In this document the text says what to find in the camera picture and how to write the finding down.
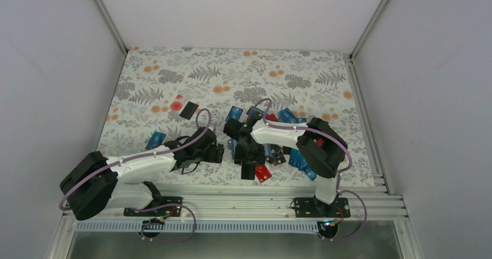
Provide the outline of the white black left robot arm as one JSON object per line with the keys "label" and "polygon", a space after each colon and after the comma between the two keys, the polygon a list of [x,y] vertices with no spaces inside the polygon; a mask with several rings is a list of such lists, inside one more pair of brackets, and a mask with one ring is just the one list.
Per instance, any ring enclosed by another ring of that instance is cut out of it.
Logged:
{"label": "white black left robot arm", "polygon": [[220,164],[224,146],[206,127],[191,136],[165,142],[151,150],[120,157],[91,152],[63,179],[62,210],[70,210],[79,221],[106,209],[123,208],[126,215],[157,215],[169,202],[148,179],[168,170],[183,171],[201,162]]}

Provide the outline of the teal leather card holder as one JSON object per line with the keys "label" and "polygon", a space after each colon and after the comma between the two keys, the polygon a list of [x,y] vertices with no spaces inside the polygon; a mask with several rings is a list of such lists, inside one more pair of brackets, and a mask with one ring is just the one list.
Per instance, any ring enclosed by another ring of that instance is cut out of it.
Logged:
{"label": "teal leather card holder", "polygon": [[236,156],[236,146],[237,146],[237,141],[235,139],[230,139],[228,141],[228,148],[231,151],[231,159],[234,160]]}

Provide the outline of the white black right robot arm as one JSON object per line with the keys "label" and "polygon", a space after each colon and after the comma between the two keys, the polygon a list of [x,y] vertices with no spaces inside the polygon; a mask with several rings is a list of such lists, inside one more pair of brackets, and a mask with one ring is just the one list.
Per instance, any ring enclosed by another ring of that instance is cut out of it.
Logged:
{"label": "white black right robot arm", "polygon": [[264,144],[285,146],[300,151],[308,166],[317,175],[314,209],[327,217],[337,208],[336,198],[341,194],[340,164],[347,159],[348,168],[353,160],[348,144],[320,118],[308,123],[279,123],[265,118],[250,117],[242,123],[229,119],[223,132],[237,141],[234,162],[254,168],[266,162]]}

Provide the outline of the blue card under left arm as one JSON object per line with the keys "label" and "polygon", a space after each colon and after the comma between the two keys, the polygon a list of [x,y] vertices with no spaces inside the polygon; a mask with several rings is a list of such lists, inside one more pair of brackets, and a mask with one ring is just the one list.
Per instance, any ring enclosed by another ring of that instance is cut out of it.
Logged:
{"label": "blue card under left arm", "polygon": [[152,150],[152,149],[159,147],[163,143],[165,137],[166,137],[166,134],[159,132],[159,131],[154,131],[153,134],[151,135],[150,139],[148,140],[145,149],[146,150]]}

